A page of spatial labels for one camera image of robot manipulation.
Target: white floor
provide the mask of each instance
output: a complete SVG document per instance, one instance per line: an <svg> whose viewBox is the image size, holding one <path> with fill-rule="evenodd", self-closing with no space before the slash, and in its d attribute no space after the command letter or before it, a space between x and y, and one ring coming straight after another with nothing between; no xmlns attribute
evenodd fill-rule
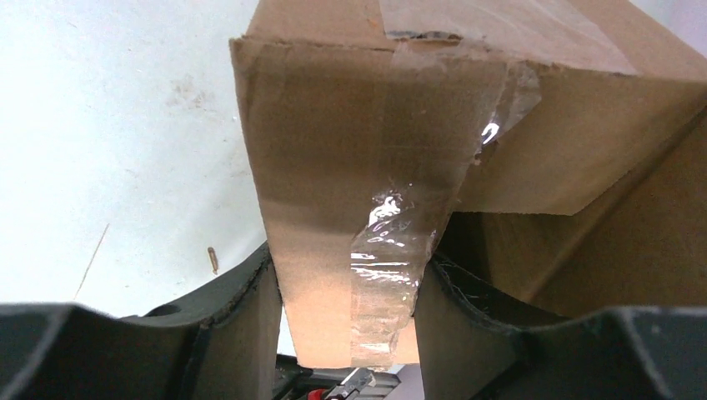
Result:
<svg viewBox="0 0 707 400"><path fill-rule="evenodd" d="M256 2L0 2L0 302L142 314L265 239L227 46ZM704 0L634 2L707 53Z"/></svg>

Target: torn cardboard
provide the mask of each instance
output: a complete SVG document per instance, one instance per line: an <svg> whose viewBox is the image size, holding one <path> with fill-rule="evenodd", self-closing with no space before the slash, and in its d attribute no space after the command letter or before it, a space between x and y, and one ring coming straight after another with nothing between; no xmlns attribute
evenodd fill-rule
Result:
<svg viewBox="0 0 707 400"><path fill-rule="evenodd" d="M481 41L454 33L474 25L473 7L458 9L453 26L415 27L425 32L401 43L386 36L390 20L375 1L260 2L231 52L248 157L302 365L362 362L354 354L354 319L359 300L371 297L357 294L352 253L376 207L372 198L387 190L400 194L412 183L410 203L424 205L414 207L416 221L423 221L409 237L417 238L415 251L391 256L416 266L407 276L412 282L414 274L421 277L463 182L457 209L575 213L704 106L704 60L679 39L628 3L570 3L572 18L592 24L618 49L599 53L611 54L609 60L618 54L620 63L598 61L595 46L553 45L566 35L537 12L524 16L532 22L538 15L538 46L526 47L527 35L519 45L503 24L488 25ZM641 37L626 28L642 24L648 28L639 29ZM439 39L435 32L454 34L428 40ZM401 56L408 62L396 63ZM494 111L514 109L514 96L500 95L498 83L517 64L532 68L542 101L532 110L517 107L523 116L529 112L517 121L504 115L499 125L512 121L513 129L482 152L480 167L468 168L485 128L495 123ZM407 292L390 290L378 294L409 302L399 296ZM418 361L414 325L409 313L400 314L409 309L405 304L384 333L385 363Z"/></svg>

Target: cardboard fiber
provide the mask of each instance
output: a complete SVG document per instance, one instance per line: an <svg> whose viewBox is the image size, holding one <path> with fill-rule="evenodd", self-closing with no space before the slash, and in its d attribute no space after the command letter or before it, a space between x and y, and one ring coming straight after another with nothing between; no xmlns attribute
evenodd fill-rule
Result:
<svg viewBox="0 0 707 400"><path fill-rule="evenodd" d="M490 281L568 316L704 306L707 112L678 139L572 217L484 214Z"/></svg>
<svg viewBox="0 0 707 400"><path fill-rule="evenodd" d="M422 194L444 194L435 195L436 206L451 207L464 181L458 210L572 214L704 106L707 62L699 54L628 2L570 3L628 64L611 71L614 64L597 62L591 46L520 54L518 46L462 46L462 38L412 41L414 54L433 56L412 57L419 67L401 71L394 67L400 43L386 37L378 2L261 0L231 52L248 157L302 365L352 364L351 246L371 197L386 184L414 181ZM460 13L455 26L475 15ZM556 26L540 25L540 37L558 36ZM515 40L502 27L488 35ZM474 117L477 95L511 63L534 70L542 100L467 171L488 122ZM391 148L404 148L404 157L389 159ZM426 259L420 252L405 261ZM392 361L417 362L414 343L411 321Z"/></svg>

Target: cigarette butt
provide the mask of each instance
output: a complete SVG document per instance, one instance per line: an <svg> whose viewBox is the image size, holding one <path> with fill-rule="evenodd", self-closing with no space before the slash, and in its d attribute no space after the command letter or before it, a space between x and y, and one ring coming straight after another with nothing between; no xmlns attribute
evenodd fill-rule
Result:
<svg viewBox="0 0 707 400"><path fill-rule="evenodd" d="M213 249L213 247L209 247L207 249L208 251L208 259L211 260L211 267L213 268L213 274L218 275L218 258L216 258L216 250Z"/></svg>

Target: red object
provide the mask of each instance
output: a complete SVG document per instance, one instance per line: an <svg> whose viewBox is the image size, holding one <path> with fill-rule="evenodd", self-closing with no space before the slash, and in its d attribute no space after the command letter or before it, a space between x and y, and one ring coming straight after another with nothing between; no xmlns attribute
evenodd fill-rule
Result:
<svg viewBox="0 0 707 400"><path fill-rule="evenodd" d="M323 400L322 396L324 395L324 392L326 392L327 389L319 389L315 390L313 392L309 392L309 395L307 396L307 400Z"/></svg>

